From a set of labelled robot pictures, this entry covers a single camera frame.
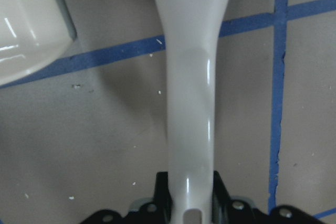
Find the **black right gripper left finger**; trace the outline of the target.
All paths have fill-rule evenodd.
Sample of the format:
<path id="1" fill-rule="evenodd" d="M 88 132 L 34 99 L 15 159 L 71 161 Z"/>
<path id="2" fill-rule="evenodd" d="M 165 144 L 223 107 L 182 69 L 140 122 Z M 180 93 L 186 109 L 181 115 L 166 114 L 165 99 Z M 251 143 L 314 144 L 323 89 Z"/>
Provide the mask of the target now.
<path id="1" fill-rule="evenodd" d="M 174 201 L 169 190 L 168 172 L 158 172 L 156 174 L 153 204 L 158 223 L 173 223 Z"/>

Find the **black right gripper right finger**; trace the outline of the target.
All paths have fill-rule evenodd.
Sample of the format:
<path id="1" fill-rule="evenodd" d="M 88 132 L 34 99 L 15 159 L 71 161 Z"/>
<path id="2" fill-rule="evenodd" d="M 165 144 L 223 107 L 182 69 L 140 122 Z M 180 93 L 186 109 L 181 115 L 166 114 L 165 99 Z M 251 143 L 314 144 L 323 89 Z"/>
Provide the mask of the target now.
<path id="1" fill-rule="evenodd" d="M 213 175 L 212 223 L 229 223 L 228 205 L 231 197 L 218 171 Z"/>

